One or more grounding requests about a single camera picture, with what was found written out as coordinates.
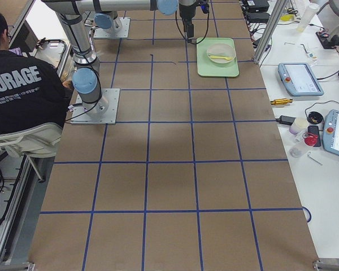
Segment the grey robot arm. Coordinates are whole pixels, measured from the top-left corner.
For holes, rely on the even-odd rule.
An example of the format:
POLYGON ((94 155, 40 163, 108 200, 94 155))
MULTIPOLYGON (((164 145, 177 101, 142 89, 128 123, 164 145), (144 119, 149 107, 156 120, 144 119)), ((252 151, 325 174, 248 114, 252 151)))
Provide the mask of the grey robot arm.
POLYGON ((105 97, 99 79, 99 58, 95 51, 93 40, 84 26, 82 18, 85 12, 94 12, 94 22, 102 29, 115 32, 119 29, 118 11, 155 11, 163 15, 180 13, 184 31, 188 37, 193 37, 192 19, 195 11, 201 5, 200 1, 45 1, 47 7, 53 10, 67 35, 73 49, 73 59, 76 64, 72 81, 82 101, 84 115, 91 121, 104 117, 110 105, 105 97))
POLYGON ((122 29, 122 23, 120 19, 111 17, 107 13, 96 13, 94 15, 94 22, 97 27, 103 29, 108 33, 115 33, 122 29))

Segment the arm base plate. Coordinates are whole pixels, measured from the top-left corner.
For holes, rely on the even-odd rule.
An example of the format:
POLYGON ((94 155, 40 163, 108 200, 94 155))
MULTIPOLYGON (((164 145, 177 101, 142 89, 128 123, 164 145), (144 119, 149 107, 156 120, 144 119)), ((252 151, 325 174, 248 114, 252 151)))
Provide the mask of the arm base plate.
POLYGON ((89 111, 90 105, 82 104, 80 96, 77 95, 76 103, 80 103, 80 105, 74 107, 71 119, 68 122, 72 125, 115 125, 119 97, 120 89, 102 89, 102 98, 89 111))
POLYGON ((107 14, 96 14, 94 18, 96 24, 94 39, 127 38, 130 21, 131 19, 128 17, 112 19, 107 14))

